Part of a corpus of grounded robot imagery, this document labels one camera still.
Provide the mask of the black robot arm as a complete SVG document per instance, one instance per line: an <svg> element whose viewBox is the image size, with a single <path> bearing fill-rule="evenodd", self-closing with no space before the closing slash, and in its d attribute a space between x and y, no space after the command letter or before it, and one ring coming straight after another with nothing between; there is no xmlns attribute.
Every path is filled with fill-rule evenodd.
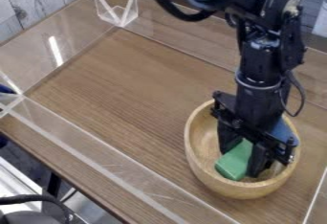
<svg viewBox="0 0 327 224"><path fill-rule="evenodd" d="M283 121L290 90L302 84L294 69L304 62L302 0L190 0L199 8L186 13L171 0L155 0L178 19L198 22L218 11L236 29L240 66L236 93L212 94L220 152L228 154L244 140L252 144L246 175L256 177L276 162L288 165L298 139Z"/></svg>

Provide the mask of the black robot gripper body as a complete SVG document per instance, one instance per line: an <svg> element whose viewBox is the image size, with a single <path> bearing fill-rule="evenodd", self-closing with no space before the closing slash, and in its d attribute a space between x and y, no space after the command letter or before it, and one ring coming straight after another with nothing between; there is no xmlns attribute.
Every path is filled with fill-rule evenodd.
<svg viewBox="0 0 327 224"><path fill-rule="evenodd" d="M272 83L248 83L238 78L236 85L235 95L223 91L212 94L211 115L218 122L231 125L252 145L263 143L272 149L272 164L287 166L298 146L283 124L290 81L280 78Z"/></svg>

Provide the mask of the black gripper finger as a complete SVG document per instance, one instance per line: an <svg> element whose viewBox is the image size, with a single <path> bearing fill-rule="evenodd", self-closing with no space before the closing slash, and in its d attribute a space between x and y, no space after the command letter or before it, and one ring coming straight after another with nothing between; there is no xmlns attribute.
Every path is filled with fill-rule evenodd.
<svg viewBox="0 0 327 224"><path fill-rule="evenodd" d="M256 178L263 170L266 170L274 161L272 149L263 143L252 146L252 154L248 161L247 174Z"/></svg>
<svg viewBox="0 0 327 224"><path fill-rule="evenodd" d="M240 144L243 137L236 133L235 128L231 125L227 125L224 122L219 122L218 135L220 152L222 154L226 154Z"/></svg>

